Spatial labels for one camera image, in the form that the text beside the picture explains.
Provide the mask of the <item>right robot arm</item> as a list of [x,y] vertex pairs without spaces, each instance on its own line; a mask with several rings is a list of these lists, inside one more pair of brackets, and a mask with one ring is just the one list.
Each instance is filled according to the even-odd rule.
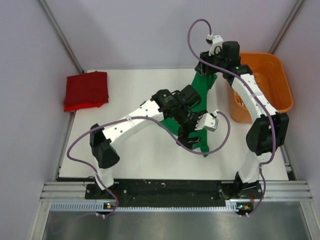
[[195,71],[202,76],[222,73],[243,100],[252,121],[245,137],[249,151],[235,175],[231,192],[245,198],[252,190],[258,189],[263,166],[273,161],[278,147],[284,144],[289,116],[272,106],[258,86],[251,68],[241,63],[237,41],[224,41],[216,35],[206,41],[210,49],[200,53]]

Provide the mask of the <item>green t shirt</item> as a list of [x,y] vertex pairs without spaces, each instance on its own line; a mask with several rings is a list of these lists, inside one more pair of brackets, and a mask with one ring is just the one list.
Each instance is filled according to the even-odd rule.
[[[202,110],[207,110],[207,99],[208,99],[208,92],[212,88],[213,84],[215,83],[217,79],[217,76],[214,75],[209,75],[209,76],[202,76],[198,73],[194,75],[194,78],[192,80],[192,83],[190,84],[200,95],[201,97],[201,103],[194,107],[192,110],[194,112],[199,112]],[[210,148],[208,146],[208,139],[207,139],[207,130],[206,129],[201,129],[201,130],[195,130],[193,132],[182,132],[180,131],[180,126],[173,118],[167,118],[164,119],[163,115],[163,120],[160,121],[160,123],[165,126],[171,134],[177,137],[177,145],[180,147],[184,147],[180,142],[179,142],[179,134],[200,134],[202,135],[202,147],[200,149],[200,155],[203,155],[204,157],[208,156],[208,152],[210,151]]]

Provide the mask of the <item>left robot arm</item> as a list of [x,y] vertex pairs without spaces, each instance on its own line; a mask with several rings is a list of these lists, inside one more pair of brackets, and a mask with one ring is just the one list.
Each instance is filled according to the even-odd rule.
[[93,125],[89,145],[98,164],[95,177],[97,194],[105,199],[113,194],[112,168],[120,160],[116,146],[146,128],[152,120],[161,122],[168,118],[173,119],[178,124],[177,140],[188,150],[193,150],[201,137],[190,137],[190,134],[203,129],[204,120],[208,116],[206,110],[191,111],[191,107],[199,102],[201,97],[191,85],[174,92],[161,89],[114,125]]

